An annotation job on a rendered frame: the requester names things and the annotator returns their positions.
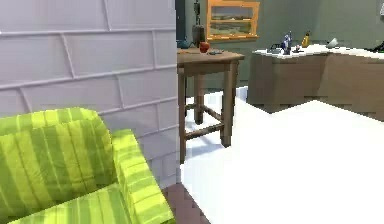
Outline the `brown wooden table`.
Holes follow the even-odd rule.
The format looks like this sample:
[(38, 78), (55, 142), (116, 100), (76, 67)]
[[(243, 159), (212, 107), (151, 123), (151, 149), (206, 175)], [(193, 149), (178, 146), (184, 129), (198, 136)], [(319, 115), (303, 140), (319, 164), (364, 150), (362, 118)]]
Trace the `brown wooden table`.
[[(177, 52), (177, 77), (178, 77), (178, 111), (179, 111), (179, 162), (184, 163), (186, 158), (186, 142), (216, 131), (220, 132), (221, 145), (231, 145), (233, 116), (236, 96), (236, 83), (239, 62), (244, 55), (223, 51), (216, 55), (201, 53), (198, 48), (179, 49)], [(214, 111), (204, 104), (204, 91), (202, 88), (203, 76), (222, 72), (224, 85), (222, 95), (221, 113)], [(186, 103), (186, 80), (194, 79), (194, 102)], [(207, 113), (218, 121), (217, 124), (206, 128), (187, 132), (185, 130), (185, 117), (189, 110), (194, 111), (196, 124), (203, 123), (203, 114)]]

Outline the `blue and white bottle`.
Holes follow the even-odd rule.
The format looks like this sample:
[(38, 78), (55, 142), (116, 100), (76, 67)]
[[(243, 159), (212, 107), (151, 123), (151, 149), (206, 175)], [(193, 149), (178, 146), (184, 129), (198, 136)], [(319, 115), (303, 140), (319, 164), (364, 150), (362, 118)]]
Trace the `blue and white bottle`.
[(289, 55), (292, 48), (292, 32), (289, 31), (285, 34), (284, 40), (281, 44), (284, 55)]

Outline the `brown kitchen counter cabinet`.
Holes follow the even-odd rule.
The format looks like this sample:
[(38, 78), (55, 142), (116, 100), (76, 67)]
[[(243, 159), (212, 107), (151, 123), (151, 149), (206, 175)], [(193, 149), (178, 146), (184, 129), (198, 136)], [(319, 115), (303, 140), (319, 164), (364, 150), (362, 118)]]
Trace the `brown kitchen counter cabinet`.
[(318, 44), (252, 52), (249, 104), (273, 113), (312, 100), (384, 122), (384, 53)]

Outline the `orange framed wall picture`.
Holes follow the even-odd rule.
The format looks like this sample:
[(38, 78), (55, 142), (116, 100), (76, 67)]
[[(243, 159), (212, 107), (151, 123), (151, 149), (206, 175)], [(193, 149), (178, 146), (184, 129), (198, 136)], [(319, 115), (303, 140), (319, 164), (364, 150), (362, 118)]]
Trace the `orange framed wall picture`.
[(257, 39), (259, 8), (255, 0), (207, 0), (207, 39)]

